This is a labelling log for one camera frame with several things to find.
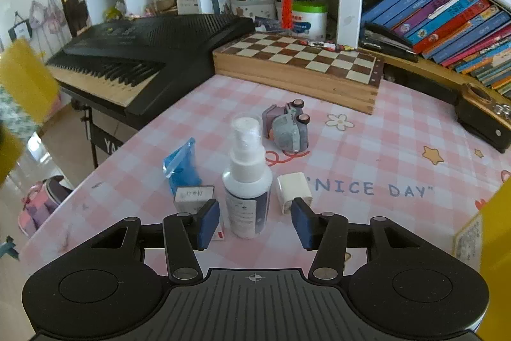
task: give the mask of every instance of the yellow board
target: yellow board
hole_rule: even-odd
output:
[[[0,85],[11,95],[37,125],[42,125],[58,94],[58,84],[30,45],[16,40],[0,57]],[[0,183],[4,181],[21,156],[22,143],[7,129],[0,127]]]
[[[490,288],[477,331],[484,341],[509,339],[511,316],[511,181],[506,181],[454,238],[454,256],[476,269]]]

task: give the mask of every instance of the spray bottle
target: spray bottle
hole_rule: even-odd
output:
[[[266,224],[273,176],[261,142],[262,120],[240,114],[231,122],[231,160],[222,179],[231,230],[244,239],[257,237]]]

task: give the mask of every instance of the chessboard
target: chessboard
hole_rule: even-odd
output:
[[[303,39],[254,33],[213,51],[215,72],[305,94],[372,114],[383,62],[359,51],[334,52]]]

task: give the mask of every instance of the tiled floor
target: tiled floor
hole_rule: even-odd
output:
[[[64,185],[75,188],[93,170],[90,144],[85,127],[80,122],[82,112],[69,111],[55,124],[45,129],[40,139],[34,135],[25,154],[0,189],[0,241],[12,236],[18,249],[27,238],[17,226],[21,198],[37,181],[53,175],[65,175]],[[94,113],[96,125],[126,141],[135,130],[108,116]],[[107,155],[98,149],[98,162]],[[34,334],[21,304],[21,290],[27,276],[20,263],[9,256],[0,259],[0,339],[2,341],[28,341]]]

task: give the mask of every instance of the gray toy car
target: gray toy car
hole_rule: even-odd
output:
[[[303,152],[309,146],[307,125],[311,121],[303,112],[303,100],[297,98],[284,107],[272,105],[263,112],[263,134],[269,139],[273,131],[273,141],[283,151]]]

